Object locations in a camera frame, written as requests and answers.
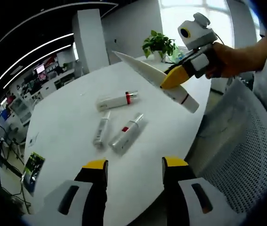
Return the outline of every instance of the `gray mesh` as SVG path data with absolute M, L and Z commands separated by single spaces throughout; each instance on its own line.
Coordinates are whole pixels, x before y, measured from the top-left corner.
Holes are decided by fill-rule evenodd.
M 205 116 L 189 165 L 220 190 L 237 213 L 267 191 L 267 112 L 239 80 Z

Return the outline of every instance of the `white pillar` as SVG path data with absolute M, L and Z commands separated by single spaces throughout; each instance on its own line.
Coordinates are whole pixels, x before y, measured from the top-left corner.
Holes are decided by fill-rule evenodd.
M 109 65 L 99 9 L 77 11 L 73 33 L 85 74 Z

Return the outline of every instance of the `round table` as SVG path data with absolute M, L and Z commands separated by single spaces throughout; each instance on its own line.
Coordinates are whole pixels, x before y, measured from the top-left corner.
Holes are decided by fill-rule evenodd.
M 160 70 L 170 66 L 151 59 L 145 62 Z M 47 194 L 65 180 L 74 179 L 83 165 L 106 158 L 104 225 L 124 226 L 138 217 L 163 191 L 162 157 L 185 158 L 204 115 L 210 80 L 192 77 L 183 87 L 199 103 L 195 113 L 120 62 L 84 75 L 39 102 L 32 113 L 24 157 L 27 161 L 36 152 L 45 158 L 32 199 L 35 212 L 41 209 Z M 98 151 L 92 139 L 103 114 L 96 110 L 96 100 L 130 90 L 138 90 L 140 100 L 111 110 L 109 138 L 138 112 L 144 114 L 147 125 L 125 154 L 109 147 Z M 36 135 L 35 143 L 29 146 Z

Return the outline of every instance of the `human hand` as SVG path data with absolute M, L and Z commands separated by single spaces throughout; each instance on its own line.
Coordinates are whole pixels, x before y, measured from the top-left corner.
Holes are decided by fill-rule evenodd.
M 220 73 L 223 78 L 230 78 L 238 75 L 242 70 L 243 57 L 239 49 L 234 49 L 229 46 L 215 42 L 213 48 L 217 57 L 224 63 L 224 67 L 219 71 L 219 68 L 213 68 L 206 72 L 208 79 L 214 77 L 216 73 Z

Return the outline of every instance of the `white plant pot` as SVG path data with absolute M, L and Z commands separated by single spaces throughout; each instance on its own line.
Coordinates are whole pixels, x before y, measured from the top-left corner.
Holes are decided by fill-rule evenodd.
M 154 51 L 153 55 L 154 55 L 154 61 L 155 62 L 161 62 L 166 57 L 166 53 L 163 54 L 163 57 L 161 57 L 159 51 Z

